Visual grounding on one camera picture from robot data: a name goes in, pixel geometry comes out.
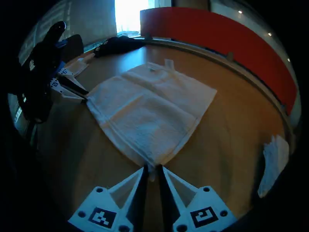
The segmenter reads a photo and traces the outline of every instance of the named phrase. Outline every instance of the white towel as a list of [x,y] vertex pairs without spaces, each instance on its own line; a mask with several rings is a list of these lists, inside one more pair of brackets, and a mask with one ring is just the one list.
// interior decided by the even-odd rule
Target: white towel
[[258,195],[266,196],[289,160],[289,144],[279,135],[272,136],[269,144],[264,144],[265,170]]
[[188,141],[216,90],[147,63],[97,85],[87,106],[113,144],[136,164],[172,159]]

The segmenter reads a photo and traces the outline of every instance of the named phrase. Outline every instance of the wall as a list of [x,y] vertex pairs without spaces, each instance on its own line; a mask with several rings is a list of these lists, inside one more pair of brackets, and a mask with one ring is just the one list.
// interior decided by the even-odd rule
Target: wall
[[285,51],[280,40],[276,37],[276,33],[266,24],[266,22],[256,13],[254,10],[249,7],[240,4],[235,1],[230,0],[210,0],[211,1],[211,12],[223,15],[228,17],[250,30],[254,31],[259,37],[261,37],[272,49],[277,53],[281,58],[282,62],[288,69],[291,77],[297,88],[296,99],[293,104],[292,111],[289,115],[290,122],[293,127],[296,127],[300,116],[301,116],[301,98],[299,94],[298,83],[296,75],[293,69],[291,62],[288,61],[289,56]]
[[55,4],[33,27],[19,53],[24,63],[34,46],[44,39],[50,27],[65,21],[66,30],[61,39],[81,35],[84,45],[116,36],[114,0],[61,0]]
[[175,7],[189,7],[208,10],[208,0],[173,0]]

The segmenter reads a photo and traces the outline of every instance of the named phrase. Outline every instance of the curtain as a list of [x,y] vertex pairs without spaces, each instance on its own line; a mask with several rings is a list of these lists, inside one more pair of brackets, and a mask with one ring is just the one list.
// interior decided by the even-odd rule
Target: curtain
[[43,40],[50,27],[65,21],[66,30],[61,39],[79,34],[84,46],[117,35],[115,0],[61,0],[33,27],[19,53],[21,64],[34,46]]

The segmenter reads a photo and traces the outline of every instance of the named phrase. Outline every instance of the screw hole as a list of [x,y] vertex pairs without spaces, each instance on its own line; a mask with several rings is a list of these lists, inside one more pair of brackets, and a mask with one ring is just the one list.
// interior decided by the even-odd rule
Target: screw hole
[[118,230],[119,230],[120,232],[129,232],[129,231],[130,231],[130,228],[127,227],[126,225],[121,225],[121,226],[119,226]]
[[220,216],[225,217],[228,214],[226,210],[221,211]]
[[86,214],[84,211],[79,211],[78,214],[77,214],[79,217],[85,217]]
[[188,227],[186,225],[179,225],[176,229],[178,232],[186,232]]

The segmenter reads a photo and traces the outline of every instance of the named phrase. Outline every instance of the black cloth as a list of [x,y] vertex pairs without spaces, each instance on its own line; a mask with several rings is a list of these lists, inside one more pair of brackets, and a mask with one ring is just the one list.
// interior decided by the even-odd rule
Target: black cloth
[[95,48],[95,57],[106,56],[110,54],[126,53],[143,47],[145,44],[137,39],[126,36],[112,37],[106,40],[102,45]]

